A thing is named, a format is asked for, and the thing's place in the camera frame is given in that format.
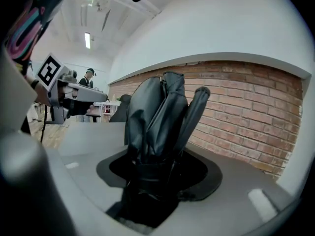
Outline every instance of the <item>black bag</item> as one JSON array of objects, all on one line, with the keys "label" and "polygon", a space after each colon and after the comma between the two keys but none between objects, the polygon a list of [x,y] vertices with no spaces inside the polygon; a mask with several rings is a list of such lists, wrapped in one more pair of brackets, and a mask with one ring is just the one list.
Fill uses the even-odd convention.
[{"label": "black bag", "polygon": [[97,166],[107,184],[124,186],[122,201],[107,211],[121,222],[156,228],[179,201],[202,200],[221,183],[214,162],[184,150],[210,96],[200,87],[188,106],[184,85],[184,75],[174,72],[145,80],[127,110],[127,151]]}]

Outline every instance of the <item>ceiling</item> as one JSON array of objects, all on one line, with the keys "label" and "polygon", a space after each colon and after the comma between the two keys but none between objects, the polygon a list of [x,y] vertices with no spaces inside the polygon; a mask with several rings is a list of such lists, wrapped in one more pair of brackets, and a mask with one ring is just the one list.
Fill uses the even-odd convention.
[{"label": "ceiling", "polygon": [[64,0],[48,31],[58,41],[67,41],[82,47],[85,47],[84,33],[89,32],[91,51],[102,53],[105,58],[112,59],[140,25],[158,15],[173,0],[142,0],[138,3],[132,0],[120,1],[124,4],[110,0],[108,9],[103,11],[88,6],[85,26],[81,21],[81,6],[91,1]]}]

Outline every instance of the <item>white table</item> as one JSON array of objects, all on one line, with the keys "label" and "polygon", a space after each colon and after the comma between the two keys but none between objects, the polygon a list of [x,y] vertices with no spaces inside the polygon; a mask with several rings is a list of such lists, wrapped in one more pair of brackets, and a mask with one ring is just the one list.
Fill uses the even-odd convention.
[{"label": "white table", "polygon": [[[113,114],[117,111],[117,107],[121,104],[121,101],[105,101],[105,102],[95,102],[94,106],[99,107],[99,115],[102,116],[110,116],[112,117]],[[110,106],[109,113],[103,113],[102,109],[105,108],[105,106]]]}]

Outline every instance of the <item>person's arm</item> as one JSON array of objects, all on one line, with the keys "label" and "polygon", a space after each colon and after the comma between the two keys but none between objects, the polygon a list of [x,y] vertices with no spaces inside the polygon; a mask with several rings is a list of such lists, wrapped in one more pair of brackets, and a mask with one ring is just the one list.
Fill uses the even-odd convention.
[{"label": "person's arm", "polygon": [[[35,80],[35,78],[33,76],[29,76],[29,75],[26,75],[26,80],[27,82],[31,85],[32,82]],[[86,80],[84,78],[82,78],[82,83],[85,83],[86,84]],[[48,94],[47,94],[47,90],[46,88],[43,87],[43,85],[38,82],[34,88],[35,92],[37,93],[37,98],[36,98],[36,102],[39,102],[39,103],[43,103],[45,104],[46,106],[50,107],[50,102],[49,102],[49,99],[48,99]],[[64,95],[64,88],[59,88],[58,89],[58,95],[60,98],[62,98],[62,96]],[[84,110],[87,112],[87,113],[90,113],[91,110],[94,109],[94,105],[90,105],[90,107],[86,107],[85,106],[85,102],[76,102],[76,105],[77,105],[77,108],[81,108],[81,105],[83,106],[84,105]]]},{"label": "person's arm", "polygon": [[[32,76],[26,75],[26,80],[31,85],[32,82],[35,80],[35,78]],[[34,90],[37,93],[36,102],[43,103],[46,106],[50,107],[47,90],[43,87],[43,85],[40,82],[37,83]]]}]

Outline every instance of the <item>ceiling light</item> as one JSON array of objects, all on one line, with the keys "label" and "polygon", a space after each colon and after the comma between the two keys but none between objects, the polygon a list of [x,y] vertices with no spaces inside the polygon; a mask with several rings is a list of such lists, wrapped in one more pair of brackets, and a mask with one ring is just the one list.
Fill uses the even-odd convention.
[{"label": "ceiling light", "polygon": [[91,43],[90,43],[90,34],[89,33],[84,33],[85,36],[85,45],[88,49],[91,48]]}]

